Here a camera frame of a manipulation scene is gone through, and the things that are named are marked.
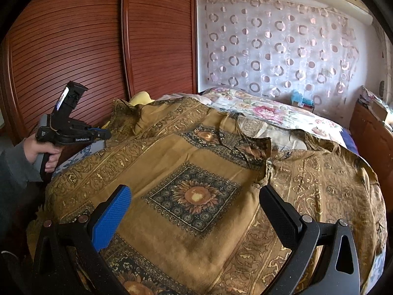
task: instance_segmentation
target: floral bedding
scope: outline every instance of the floral bedding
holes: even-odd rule
[[[284,129],[301,129],[318,138],[332,140],[346,148],[342,127],[309,111],[256,97],[230,88],[211,88],[203,96],[219,111],[240,112]]]

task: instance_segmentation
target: wooden door trim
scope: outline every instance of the wooden door trim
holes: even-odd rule
[[[193,67],[193,93],[198,92],[198,39],[197,39],[197,0],[191,0],[191,39],[192,39],[192,67]]]
[[[135,94],[134,91],[134,77],[132,73],[132,63],[130,55],[130,39],[128,32],[128,3],[129,0],[121,0],[120,6],[120,27],[121,27],[121,49],[123,51],[123,66],[124,66],[124,76],[126,82],[126,89],[128,91],[128,97]]]
[[[28,136],[28,131],[20,113],[12,70],[12,54],[8,34],[1,43],[0,50],[0,106],[5,128],[12,144],[17,145]]]

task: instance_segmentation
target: golden brown bedspread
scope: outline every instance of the golden brown bedspread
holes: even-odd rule
[[[268,181],[300,214],[348,220],[365,284],[386,241],[385,206],[348,150],[304,133],[309,150],[271,157],[269,138],[248,138],[233,116],[190,98],[117,100],[109,128],[109,148],[52,181],[45,208],[68,222],[128,185],[131,206],[102,255],[131,294],[260,294],[290,254],[259,206]]]

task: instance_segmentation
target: person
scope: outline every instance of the person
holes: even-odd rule
[[[33,134],[0,154],[0,241],[10,228],[12,215],[26,191],[27,183],[41,181],[39,171],[33,167],[38,154],[51,154],[45,165],[45,171],[51,173],[57,166],[61,152],[61,147],[50,142],[37,142]]]

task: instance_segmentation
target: metal bolt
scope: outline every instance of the metal bolt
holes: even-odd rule
[[[46,220],[45,222],[44,222],[44,227],[49,227],[49,226],[51,226],[52,225],[52,221],[51,220]]]
[[[306,222],[306,223],[311,223],[311,222],[312,222],[312,217],[309,216],[308,214],[303,215],[301,218],[302,218],[302,220],[304,220],[304,222]]]
[[[343,218],[340,218],[338,222],[340,223],[341,226],[348,226],[348,222]]]
[[[78,222],[80,223],[86,223],[89,217],[87,215],[81,215],[78,217]]]

